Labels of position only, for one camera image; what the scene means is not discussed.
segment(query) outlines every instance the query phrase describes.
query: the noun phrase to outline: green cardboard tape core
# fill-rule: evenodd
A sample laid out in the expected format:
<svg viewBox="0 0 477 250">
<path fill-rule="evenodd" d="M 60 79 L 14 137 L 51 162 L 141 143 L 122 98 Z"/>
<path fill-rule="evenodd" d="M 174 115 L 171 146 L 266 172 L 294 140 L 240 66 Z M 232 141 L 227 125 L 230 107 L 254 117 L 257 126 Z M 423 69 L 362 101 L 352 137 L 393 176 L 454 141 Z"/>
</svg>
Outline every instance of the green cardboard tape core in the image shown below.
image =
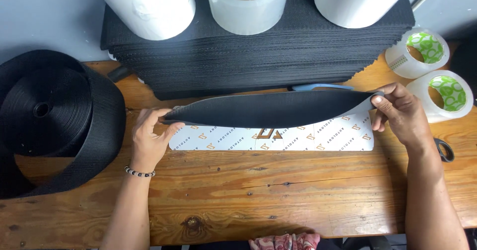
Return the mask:
<svg viewBox="0 0 477 250">
<path fill-rule="evenodd" d="M 416 48 L 422 54 L 426 64 L 437 63 L 444 56 L 442 44 L 428 33 L 421 32 L 410 35 L 406 45 Z"/>
<path fill-rule="evenodd" d="M 441 94 L 445 111 L 456 112 L 466 104 L 466 93 L 454 78 L 437 76 L 429 82 L 429 86 Z"/>
</svg>

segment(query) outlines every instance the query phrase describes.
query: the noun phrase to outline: beaded bracelet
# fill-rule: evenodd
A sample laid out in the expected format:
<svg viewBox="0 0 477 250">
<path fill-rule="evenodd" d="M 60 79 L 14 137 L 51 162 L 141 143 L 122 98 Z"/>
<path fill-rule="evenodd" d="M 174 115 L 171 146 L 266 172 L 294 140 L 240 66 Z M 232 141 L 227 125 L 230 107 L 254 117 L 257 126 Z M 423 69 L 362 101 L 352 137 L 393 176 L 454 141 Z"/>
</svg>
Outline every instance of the beaded bracelet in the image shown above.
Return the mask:
<svg viewBox="0 0 477 250">
<path fill-rule="evenodd" d="M 136 172 L 136 171 L 134 171 L 133 169 L 129 168 L 129 166 L 127 166 L 127 165 L 124 167 L 124 170 L 125 170 L 126 173 L 128 173 L 128 174 L 132 174 L 132 175 L 136 175 L 136 176 L 150 177 L 150 176 L 156 175 L 156 172 L 155 172 L 155 171 L 152 171 L 152 173 L 139 173 L 139 172 Z"/>
</svg>

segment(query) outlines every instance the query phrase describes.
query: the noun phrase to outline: white paper sheet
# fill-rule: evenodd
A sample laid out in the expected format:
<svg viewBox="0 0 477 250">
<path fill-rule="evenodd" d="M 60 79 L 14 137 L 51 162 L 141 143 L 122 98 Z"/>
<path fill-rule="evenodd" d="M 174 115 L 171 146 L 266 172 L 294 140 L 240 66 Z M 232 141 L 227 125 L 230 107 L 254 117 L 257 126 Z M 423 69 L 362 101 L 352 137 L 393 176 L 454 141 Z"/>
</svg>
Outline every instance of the white paper sheet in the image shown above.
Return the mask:
<svg viewBox="0 0 477 250">
<path fill-rule="evenodd" d="M 184 126 L 172 150 L 370 151 L 374 147 L 369 113 L 285 129 Z"/>
</svg>

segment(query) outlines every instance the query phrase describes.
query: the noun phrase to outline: grey wall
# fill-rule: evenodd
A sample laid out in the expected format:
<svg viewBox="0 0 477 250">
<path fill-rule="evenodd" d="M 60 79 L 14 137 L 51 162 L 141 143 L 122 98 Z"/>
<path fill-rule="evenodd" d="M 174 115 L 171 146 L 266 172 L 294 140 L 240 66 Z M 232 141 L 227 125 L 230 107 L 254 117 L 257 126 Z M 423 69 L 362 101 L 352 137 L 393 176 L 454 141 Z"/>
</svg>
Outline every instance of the grey wall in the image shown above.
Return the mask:
<svg viewBox="0 0 477 250">
<path fill-rule="evenodd" d="M 104 0 L 0 0 L 0 63 L 39 48 L 109 59 L 99 49 L 103 15 Z"/>
<path fill-rule="evenodd" d="M 103 13 L 103 0 L 0 0 L 0 63 L 38 48 L 109 59 L 99 49 Z M 477 0 L 427 0 L 414 15 L 416 26 L 459 38 L 477 26 Z"/>
<path fill-rule="evenodd" d="M 459 39 L 477 30 L 477 0 L 426 0 L 414 17 L 416 27 L 431 29 L 445 39 Z"/>
</svg>

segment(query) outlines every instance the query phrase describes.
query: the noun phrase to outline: wood grain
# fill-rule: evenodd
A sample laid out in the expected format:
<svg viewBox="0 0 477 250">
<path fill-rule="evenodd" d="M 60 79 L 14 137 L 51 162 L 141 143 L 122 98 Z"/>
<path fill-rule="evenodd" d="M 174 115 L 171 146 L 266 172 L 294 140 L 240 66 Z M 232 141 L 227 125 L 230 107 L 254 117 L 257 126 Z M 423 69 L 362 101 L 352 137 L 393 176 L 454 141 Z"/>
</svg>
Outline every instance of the wood grain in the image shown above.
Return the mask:
<svg viewBox="0 0 477 250">
<path fill-rule="evenodd" d="M 117 62 L 90 62 L 102 74 Z M 395 75 L 384 56 L 345 82 L 356 90 L 411 80 Z M 0 249 L 97 248 L 131 156 L 131 129 L 140 109 L 198 100 L 157 100 L 135 76 L 117 83 L 127 126 L 119 156 L 75 190 L 0 201 Z M 464 227 L 477 226 L 477 109 L 432 124 L 456 155 L 445 163 L 449 194 Z M 164 131 L 160 126 L 156 132 Z M 371 152 L 171 151 L 149 190 L 151 245 L 247 240 L 318 232 L 324 237 L 403 233 L 407 154 L 389 131 L 375 133 Z M 26 158 L 17 164 L 41 183 L 68 158 Z"/>
</svg>

